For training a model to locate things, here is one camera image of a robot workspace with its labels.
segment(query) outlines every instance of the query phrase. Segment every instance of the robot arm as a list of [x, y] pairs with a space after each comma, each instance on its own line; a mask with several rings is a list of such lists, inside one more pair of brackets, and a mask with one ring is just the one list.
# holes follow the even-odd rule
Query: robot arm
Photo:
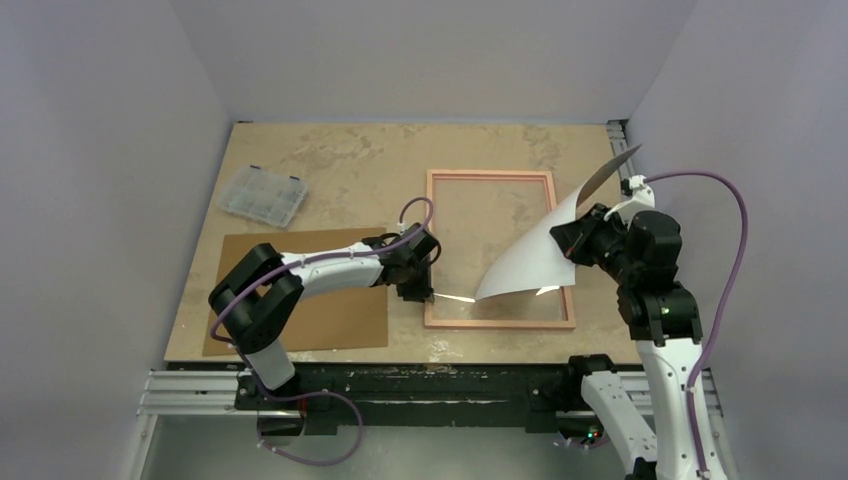
[[400, 235], [364, 238], [325, 252], [278, 253], [264, 243], [215, 287], [209, 305], [220, 315], [263, 275], [297, 265], [271, 280], [264, 295], [248, 294], [222, 323], [262, 383], [274, 390], [295, 374], [279, 337], [299, 300], [344, 288], [397, 285], [398, 296], [406, 301], [432, 301], [430, 265], [435, 260], [430, 260], [430, 252], [436, 248], [441, 248], [438, 240], [417, 223]]
[[[637, 179], [636, 185], [640, 183], [644, 179]], [[674, 280], [682, 245], [680, 226], [660, 212], [635, 213], [639, 206], [632, 200], [613, 209], [596, 204], [577, 221], [551, 228], [550, 234], [566, 258], [578, 265], [597, 264], [618, 283], [619, 313], [630, 327], [648, 379], [656, 437], [648, 434], [647, 424], [616, 382], [617, 375], [609, 371], [608, 357], [602, 356], [606, 361], [600, 365], [591, 357], [591, 362], [576, 357], [569, 363], [582, 365], [581, 395], [609, 432], [632, 475], [628, 478], [723, 479], [712, 434], [704, 428], [709, 422], [700, 377], [694, 389], [695, 409], [703, 426], [700, 443], [708, 452], [708, 472], [698, 471], [687, 418], [686, 378], [701, 355], [703, 333], [694, 297]], [[645, 206], [653, 206], [652, 194]], [[629, 225], [622, 213], [631, 215]]]

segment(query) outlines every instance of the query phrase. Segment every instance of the white paper sheet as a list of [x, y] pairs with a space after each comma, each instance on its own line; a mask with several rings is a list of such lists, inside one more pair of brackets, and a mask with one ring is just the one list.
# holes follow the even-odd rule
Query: white paper sheet
[[573, 222], [577, 207], [598, 189], [641, 145], [628, 149], [598, 169], [577, 190], [533, 226], [489, 268], [474, 298], [509, 292], [538, 290], [545, 287], [567, 287], [576, 283], [574, 263], [563, 256], [550, 235], [556, 225]]

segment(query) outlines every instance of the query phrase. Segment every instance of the plastic storage case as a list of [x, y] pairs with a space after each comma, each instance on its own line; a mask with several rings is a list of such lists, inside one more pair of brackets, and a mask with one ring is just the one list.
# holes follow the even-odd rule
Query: plastic storage case
[[285, 228], [306, 197], [306, 183], [297, 177], [241, 167], [218, 196], [222, 210]]

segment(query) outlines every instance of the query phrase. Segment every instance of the white wall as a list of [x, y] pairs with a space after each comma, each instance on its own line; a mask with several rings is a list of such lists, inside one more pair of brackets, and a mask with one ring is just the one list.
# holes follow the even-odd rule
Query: white wall
[[627, 118], [695, 0], [171, 0], [241, 120]]
[[[627, 126], [649, 173], [741, 188], [749, 249], [713, 369], [743, 478], [844, 478], [848, 4], [700, 1]], [[656, 184], [710, 324], [739, 214], [706, 180]]]
[[0, 478], [109, 479], [229, 120], [166, 0], [0, 4]]

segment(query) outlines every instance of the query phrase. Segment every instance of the wooden table surface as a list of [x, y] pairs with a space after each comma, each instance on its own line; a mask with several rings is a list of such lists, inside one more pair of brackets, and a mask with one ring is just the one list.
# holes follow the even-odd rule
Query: wooden table surface
[[[291, 231], [384, 226], [397, 230], [399, 209], [423, 195], [427, 169], [549, 170], [557, 199], [612, 157], [598, 125], [236, 124], [218, 174], [180, 300], [166, 361], [230, 361], [201, 353], [224, 235], [277, 231], [229, 215], [214, 204], [242, 165], [295, 175], [309, 186]], [[588, 205], [618, 201], [618, 178]], [[411, 209], [420, 219], [423, 208]], [[607, 353], [638, 363], [617, 311], [615, 283], [598, 268], [579, 268], [573, 287], [573, 331], [430, 330], [423, 307], [389, 295], [389, 346], [295, 352], [295, 361], [541, 363], [584, 353]]]

